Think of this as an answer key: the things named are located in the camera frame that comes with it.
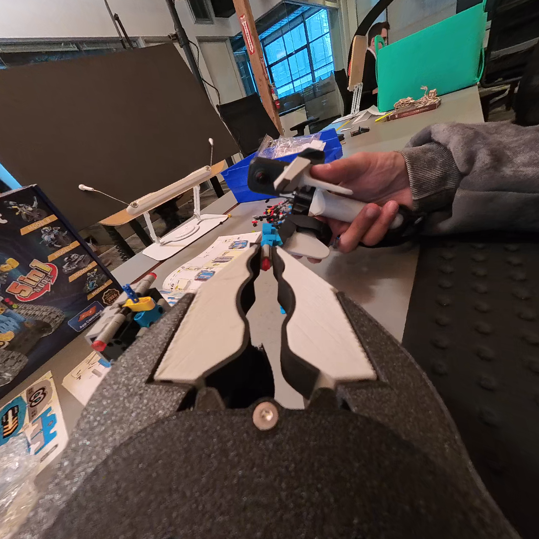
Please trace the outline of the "pile of small bricks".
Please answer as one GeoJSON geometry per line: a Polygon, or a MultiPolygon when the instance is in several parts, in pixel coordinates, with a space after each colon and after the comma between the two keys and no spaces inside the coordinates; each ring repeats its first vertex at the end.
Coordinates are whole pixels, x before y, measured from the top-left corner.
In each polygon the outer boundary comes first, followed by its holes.
{"type": "Polygon", "coordinates": [[[258,226],[269,224],[279,229],[284,223],[285,218],[292,212],[292,208],[293,204],[288,200],[280,201],[274,205],[268,205],[262,214],[253,216],[252,226],[257,228],[258,226]]]}

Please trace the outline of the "wooden column with red sign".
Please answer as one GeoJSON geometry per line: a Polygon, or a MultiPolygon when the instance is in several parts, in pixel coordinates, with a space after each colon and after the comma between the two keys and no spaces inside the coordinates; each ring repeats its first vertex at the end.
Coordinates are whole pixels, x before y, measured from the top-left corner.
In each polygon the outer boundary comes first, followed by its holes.
{"type": "Polygon", "coordinates": [[[284,134],[279,114],[273,99],[271,84],[263,58],[263,50],[260,44],[258,32],[255,27],[251,4],[249,1],[233,1],[241,32],[246,44],[247,54],[251,63],[254,80],[256,82],[262,105],[267,114],[279,131],[284,134]]]}

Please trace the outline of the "small wooden model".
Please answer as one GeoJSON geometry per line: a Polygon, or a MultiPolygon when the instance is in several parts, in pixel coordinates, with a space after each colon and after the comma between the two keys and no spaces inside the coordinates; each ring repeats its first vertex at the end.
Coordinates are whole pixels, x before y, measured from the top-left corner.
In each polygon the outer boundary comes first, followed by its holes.
{"type": "Polygon", "coordinates": [[[429,90],[428,86],[421,86],[424,91],[418,99],[411,97],[403,98],[394,104],[394,110],[387,116],[387,120],[407,118],[425,111],[433,111],[441,105],[441,98],[437,95],[437,90],[429,90]]]}

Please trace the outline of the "black blue brick model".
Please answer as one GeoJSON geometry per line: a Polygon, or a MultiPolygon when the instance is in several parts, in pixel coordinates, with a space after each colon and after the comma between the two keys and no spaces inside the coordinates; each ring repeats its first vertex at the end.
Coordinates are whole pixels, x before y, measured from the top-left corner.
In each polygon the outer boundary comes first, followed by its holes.
{"type": "Polygon", "coordinates": [[[151,272],[123,292],[106,307],[91,326],[84,339],[92,350],[109,363],[114,363],[170,309],[154,287],[157,276],[151,272]]]}

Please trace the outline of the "black office chair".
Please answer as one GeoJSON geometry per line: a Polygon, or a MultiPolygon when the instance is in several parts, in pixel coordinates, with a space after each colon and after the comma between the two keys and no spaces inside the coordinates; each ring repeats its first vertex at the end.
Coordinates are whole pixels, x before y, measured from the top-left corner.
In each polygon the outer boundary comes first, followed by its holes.
{"type": "Polygon", "coordinates": [[[243,157],[257,152],[266,135],[272,139],[280,137],[280,132],[267,114],[257,93],[218,105],[217,110],[237,142],[243,157]]]}

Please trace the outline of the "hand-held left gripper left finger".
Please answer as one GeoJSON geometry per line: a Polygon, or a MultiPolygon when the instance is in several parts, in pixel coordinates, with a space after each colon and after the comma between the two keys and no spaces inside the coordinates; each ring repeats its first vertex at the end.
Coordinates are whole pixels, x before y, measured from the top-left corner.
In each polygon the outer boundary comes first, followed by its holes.
{"type": "Polygon", "coordinates": [[[156,382],[193,386],[237,359],[251,341],[260,247],[250,246],[195,294],[155,371],[156,382]]]}

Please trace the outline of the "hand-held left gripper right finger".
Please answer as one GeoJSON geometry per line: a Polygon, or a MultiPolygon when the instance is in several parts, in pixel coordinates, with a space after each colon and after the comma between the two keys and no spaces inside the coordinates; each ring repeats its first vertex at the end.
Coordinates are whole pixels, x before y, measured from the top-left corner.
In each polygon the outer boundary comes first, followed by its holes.
{"type": "Polygon", "coordinates": [[[281,248],[274,249],[278,302],[286,314],[280,364],[300,394],[348,382],[375,381],[377,373],[349,320],[338,291],[281,248]]]}

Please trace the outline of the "person's right hand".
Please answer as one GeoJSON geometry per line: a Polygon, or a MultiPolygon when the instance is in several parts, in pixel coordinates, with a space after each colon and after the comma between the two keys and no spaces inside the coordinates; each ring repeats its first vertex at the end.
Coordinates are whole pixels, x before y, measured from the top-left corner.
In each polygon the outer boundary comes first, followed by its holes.
{"type": "Polygon", "coordinates": [[[350,253],[360,244],[377,245],[388,233],[399,207],[413,208],[408,171],[399,152],[358,152],[314,165],[310,174],[352,190],[352,198],[366,203],[351,223],[317,216],[331,228],[332,240],[341,253],[350,253]]]}

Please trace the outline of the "grey desk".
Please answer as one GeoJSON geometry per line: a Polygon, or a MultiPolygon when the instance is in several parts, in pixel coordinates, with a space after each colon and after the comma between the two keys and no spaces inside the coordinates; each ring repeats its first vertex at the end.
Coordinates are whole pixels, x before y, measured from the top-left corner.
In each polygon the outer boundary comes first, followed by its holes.
{"type": "MultiPolygon", "coordinates": [[[[387,152],[401,149],[413,134],[424,127],[437,123],[483,121],[479,92],[476,86],[445,95],[435,111],[429,111],[394,122],[368,120],[370,131],[351,138],[346,131],[343,156],[357,152],[387,152]]],[[[155,272],[156,286],[161,286],[173,270],[209,247],[218,236],[250,232],[251,218],[266,206],[263,201],[237,204],[233,194],[225,194],[210,204],[209,213],[231,213],[223,225],[206,234],[185,250],[163,262],[136,254],[112,271],[122,284],[138,281],[148,272],[155,272]]],[[[361,305],[397,340],[401,341],[405,327],[408,304],[414,283],[419,248],[405,244],[395,248],[358,248],[349,254],[332,251],[319,264],[306,259],[300,262],[332,286],[348,294],[361,305]]],[[[271,271],[262,272],[255,281],[255,304],[247,314],[251,327],[251,340],[255,346],[262,345],[271,363],[277,402],[285,408],[303,408],[301,395],[285,382],[280,369],[280,327],[284,317],[280,314],[277,300],[277,282],[271,271]]],[[[52,373],[67,434],[70,435],[83,405],[63,386],[65,375],[77,367],[90,354],[90,347],[79,335],[52,359],[36,370],[29,378],[1,400],[1,406],[11,400],[48,371],[52,373]]]]}

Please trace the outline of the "blue sticker sheet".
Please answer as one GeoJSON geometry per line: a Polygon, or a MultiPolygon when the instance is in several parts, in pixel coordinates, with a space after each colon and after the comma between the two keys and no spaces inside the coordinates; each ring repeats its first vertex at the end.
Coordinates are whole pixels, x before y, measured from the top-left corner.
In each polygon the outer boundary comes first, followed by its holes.
{"type": "Polygon", "coordinates": [[[50,371],[1,407],[1,455],[9,462],[15,456],[8,448],[14,448],[11,440],[16,438],[24,439],[19,452],[33,455],[38,473],[66,447],[67,429],[50,371]]]}

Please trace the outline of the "teal plastic panel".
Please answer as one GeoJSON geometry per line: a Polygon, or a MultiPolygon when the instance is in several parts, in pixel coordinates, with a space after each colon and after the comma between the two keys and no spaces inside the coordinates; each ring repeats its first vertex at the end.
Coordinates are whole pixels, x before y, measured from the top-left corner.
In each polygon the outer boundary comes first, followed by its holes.
{"type": "Polygon", "coordinates": [[[428,90],[439,96],[475,86],[485,65],[486,1],[429,26],[376,53],[380,112],[428,90]]]}

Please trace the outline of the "clear plastic bag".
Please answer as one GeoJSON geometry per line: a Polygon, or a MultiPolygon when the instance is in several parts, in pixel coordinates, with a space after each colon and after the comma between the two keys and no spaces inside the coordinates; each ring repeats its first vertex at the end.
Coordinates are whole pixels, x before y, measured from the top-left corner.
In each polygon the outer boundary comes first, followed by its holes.
{"type": "Polygon", "coordinates": [[[321,133],[277,139],[272,139],[267,135],[259,147],[258,155],[269,159],[280,159],[299,154],[306,149],[324,150],[325,146],[326,142],[321,139],[321,133]]]}
{"type": "Polygon", "coordinates": [[[39,468],[23,433],[1,446],[1,538],[13,538],[37,502],[39,468]]]}

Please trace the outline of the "black perforated panel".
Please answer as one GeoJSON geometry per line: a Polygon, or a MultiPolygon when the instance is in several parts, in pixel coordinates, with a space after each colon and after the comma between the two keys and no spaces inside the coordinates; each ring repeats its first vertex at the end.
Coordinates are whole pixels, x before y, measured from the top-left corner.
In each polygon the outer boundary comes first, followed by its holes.
{"type": "Polygon", "coordinates": [[[402,344],[522,538],[538,538],[538,234],[424,238],[402,344]]]}

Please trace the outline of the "blue plastic bin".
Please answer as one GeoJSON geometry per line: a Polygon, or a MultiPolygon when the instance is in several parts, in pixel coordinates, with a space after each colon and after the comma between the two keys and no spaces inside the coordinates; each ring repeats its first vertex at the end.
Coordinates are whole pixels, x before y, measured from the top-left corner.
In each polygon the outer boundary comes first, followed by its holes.
{"type": "MultiPolygon", "coordinates": [[[[337,133],[335,129],[321,131],[316,134],[320,135],[320,140],[325,143],[323,149],[325,152],[325,164],[342,158],[342,142],[344,141],[344,134],[337,133]]],[[[234,194],[238,203],[276,198],[276,195],[264,195],[253,192],[247,185],[248,168],[253,158],[257,156],[258,152],[254,152],[221,173],[227,187],[234,194]]]]}

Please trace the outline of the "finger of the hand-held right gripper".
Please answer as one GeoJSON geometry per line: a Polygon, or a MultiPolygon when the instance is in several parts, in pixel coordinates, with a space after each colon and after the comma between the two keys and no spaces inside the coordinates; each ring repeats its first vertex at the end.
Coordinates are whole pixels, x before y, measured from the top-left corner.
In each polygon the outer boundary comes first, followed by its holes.
{"type": "Polygon", "coordinates": [[[283,243],[282,249],[290,256],[310,261],[322,261],[329,257],[330,248],[316,238],[313,232],[293,232],[283,243]]]}
{"type": "Polygon", "coordinates": [[[308,192],[316,188],[330,190],[328,183],[314,179],[311,175],[312,166],[321,165],[324,162],[323,150],[303,150],[291,163],[286,163],[280,175],[273,180],[274,194],[293,198],[302,191],[308,192]]]}

